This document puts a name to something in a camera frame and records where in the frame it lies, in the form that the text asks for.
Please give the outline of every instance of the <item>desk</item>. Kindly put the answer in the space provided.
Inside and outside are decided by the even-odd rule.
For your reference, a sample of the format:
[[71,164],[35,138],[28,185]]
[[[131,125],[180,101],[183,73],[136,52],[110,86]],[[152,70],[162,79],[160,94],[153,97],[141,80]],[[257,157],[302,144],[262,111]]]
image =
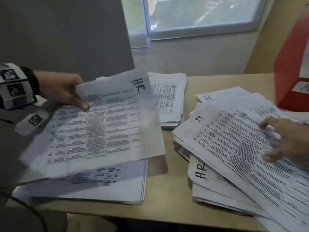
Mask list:
[[[188,77],[184,96],[184,115],[195,108],[198,99],[195,94],[228,89],[240,86],[250,93],[260,93],[273,101],[272,74],[220,75]],[[201,226],[233,228],[238,230],[267,231],[252,217],[239,216],[225,210],[202,206],[192,201],[192,192],[188,186],[188,162],[174,150],[173,134],[163,131],[166,163],[164,158],[149,160],[145,201],[141,206],[112,203],[55,200],[41,204],[41,209],[65,211],[102,216],[115,216],[176,222]]]

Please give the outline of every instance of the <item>wire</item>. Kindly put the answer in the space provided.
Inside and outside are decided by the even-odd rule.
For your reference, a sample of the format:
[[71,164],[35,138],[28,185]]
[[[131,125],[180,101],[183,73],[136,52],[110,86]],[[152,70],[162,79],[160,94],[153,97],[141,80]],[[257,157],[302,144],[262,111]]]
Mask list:
[[33,214],[35,214],[40,219],[42,227],[43,227],[43,231],[48,232],[46,222],[37,210],[35,210],[33,207],[29,206],[28,204],[22,202],[21,200],[17,199],[16,197],[9,195],[9,194],[7,194],[3,191],[0,191],[0,195],[3,195],[4,197],[15,201],[15,202],[19,203],[20,205],[24,206],[25,208],[27,208],[28,210],[30,210]]

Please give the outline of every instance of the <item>tabletop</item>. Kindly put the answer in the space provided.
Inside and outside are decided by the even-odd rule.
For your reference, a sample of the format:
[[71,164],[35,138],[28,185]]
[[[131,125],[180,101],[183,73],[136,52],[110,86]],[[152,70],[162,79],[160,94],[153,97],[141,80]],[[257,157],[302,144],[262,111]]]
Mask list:
[[[184,117],[188,118],[198,99],[196,94],[240,86],[250,93],[260,93],[274,100],[272,74],[243,74],[188,77],[184,95]],[[253,217],[241,216],[219,207],[192,201],[188,162],[176,151],[171,131],[163,131],[166,155],[149,160],[145,201],[142,205],[72,201],[56,199],[40,204],[40,209],[175,222],[237,230],[267,231]]]

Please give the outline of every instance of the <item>paper stack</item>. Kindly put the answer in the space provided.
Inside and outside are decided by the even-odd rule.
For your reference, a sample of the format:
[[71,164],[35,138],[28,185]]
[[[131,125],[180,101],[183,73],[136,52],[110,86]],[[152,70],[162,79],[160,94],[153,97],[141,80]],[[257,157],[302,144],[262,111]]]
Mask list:
[[160,125],[174,129],[183,119],[183,96],[187,85],[186,74],[159,74],[148,72],[149,80],[156,95]]
[[202,103],[173,131],[190,158],[193,200],[254,215],[271,232],[308,231],[309,174],[287,159],[265,163],[281,140],[258,126],[268,116],[306,122],[307,114],[281,112],[239,87],[197,97]]
[[156,99],[147,73],[129,71],[77,87],[90,102],[83,112],[63,106],[20,161],[27,166],[22,196],[140,203],[148,158],[164,155]]

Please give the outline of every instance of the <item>person's right hand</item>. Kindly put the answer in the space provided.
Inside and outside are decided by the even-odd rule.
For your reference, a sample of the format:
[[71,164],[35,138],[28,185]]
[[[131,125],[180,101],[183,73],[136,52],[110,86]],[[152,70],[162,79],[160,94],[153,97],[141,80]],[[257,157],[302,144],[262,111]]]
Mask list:
[[275,128],[281,135],[283,146],[265,153],[264,161],[274,162],[289,158],[293,162],[309,161],[309,126],[285,118],[268,117],[260,124],[261,129],[267,125]]

